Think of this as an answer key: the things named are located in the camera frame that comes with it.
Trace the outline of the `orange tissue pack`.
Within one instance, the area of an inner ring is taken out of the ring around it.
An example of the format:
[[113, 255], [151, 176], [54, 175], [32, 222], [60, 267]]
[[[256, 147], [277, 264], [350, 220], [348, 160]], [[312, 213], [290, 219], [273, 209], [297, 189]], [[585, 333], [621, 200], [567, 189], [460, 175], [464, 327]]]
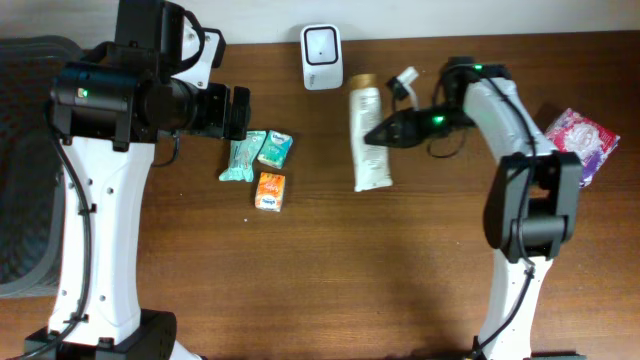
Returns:
[[286, 177], [262, 172], [255, 195], [255, 207], [260, 210], [280, 212], [283, 205]]

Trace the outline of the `red purple floral tissue pack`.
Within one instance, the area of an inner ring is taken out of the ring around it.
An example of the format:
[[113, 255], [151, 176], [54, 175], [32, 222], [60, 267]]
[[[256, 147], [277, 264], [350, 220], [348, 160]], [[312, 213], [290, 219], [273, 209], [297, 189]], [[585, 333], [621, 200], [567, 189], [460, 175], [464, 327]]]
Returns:
[[620, 136], [580, 113], [566, 109], [545, 131], [561, 152], [574, 152], [582, 164], [580, 187], [591, 184], [595, 174], [616, 149]]

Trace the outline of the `white tube with cork cap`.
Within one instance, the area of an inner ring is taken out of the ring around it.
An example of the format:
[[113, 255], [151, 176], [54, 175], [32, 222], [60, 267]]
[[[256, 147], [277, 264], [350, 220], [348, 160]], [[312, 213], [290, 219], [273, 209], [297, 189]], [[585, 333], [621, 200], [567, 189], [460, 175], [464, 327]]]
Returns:
[[377, 77], [359, 74], [350, 79], [349, 126], [354, 164], [354, 191], [363, 192], [393, 184], [386, 147], [369, 145], [365, 136], [382, 123]]

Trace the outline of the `teal tissue pack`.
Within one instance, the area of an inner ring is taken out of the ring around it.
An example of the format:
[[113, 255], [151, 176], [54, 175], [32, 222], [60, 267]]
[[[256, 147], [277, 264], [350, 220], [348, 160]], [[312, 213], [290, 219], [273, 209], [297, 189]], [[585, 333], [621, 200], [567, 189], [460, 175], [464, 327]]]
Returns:
[[270, 130], [257, 156], [257, 160], [261, 164], [282, 169], [292, 145], [292, 136]]

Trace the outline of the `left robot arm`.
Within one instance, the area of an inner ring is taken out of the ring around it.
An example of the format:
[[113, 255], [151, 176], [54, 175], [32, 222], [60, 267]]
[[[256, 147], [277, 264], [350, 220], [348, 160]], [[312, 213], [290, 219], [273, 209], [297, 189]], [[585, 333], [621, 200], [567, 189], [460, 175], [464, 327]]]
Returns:
[[123, 1], [115, 37], [56, 76], [43, 112], [64, 168], [61, 274], [27, 359], [188, 359], [173, 313], [140, 306], [145, 183], [160, 135], [242, 140], [250, 92], [210, 81], [222, 33], [170, 1]]

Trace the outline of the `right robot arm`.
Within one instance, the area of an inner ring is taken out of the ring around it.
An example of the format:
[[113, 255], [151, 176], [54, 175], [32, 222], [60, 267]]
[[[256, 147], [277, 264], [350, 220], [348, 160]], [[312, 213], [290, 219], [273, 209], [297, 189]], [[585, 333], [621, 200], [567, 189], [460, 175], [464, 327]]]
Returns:
[[451, 57], [431, 104], [394, 110], [363, 137], [368, 145], [409, 148], [475, 127], [497, 169], [483, 211], [493, 250], [488, 311], [468, 359], [530, 359], [531, 332], [543, 281], [572, 237], [582, 176], [574, 152], [540, 131], [503, 64]]

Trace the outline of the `mint toilet tissue wipes pack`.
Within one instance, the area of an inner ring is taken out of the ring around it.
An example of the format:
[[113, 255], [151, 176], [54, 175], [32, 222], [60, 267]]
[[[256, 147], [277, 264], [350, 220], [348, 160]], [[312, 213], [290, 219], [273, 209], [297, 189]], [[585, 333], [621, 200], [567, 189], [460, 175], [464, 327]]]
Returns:
[[254, 179], [253, 162], [260, 152], [266, 136], [266, 131], [254, 130], [248, 131], [244, 140], [232, 140], [228, 168], [219, 175], [219, 180], [222, 182], [252, 182]]

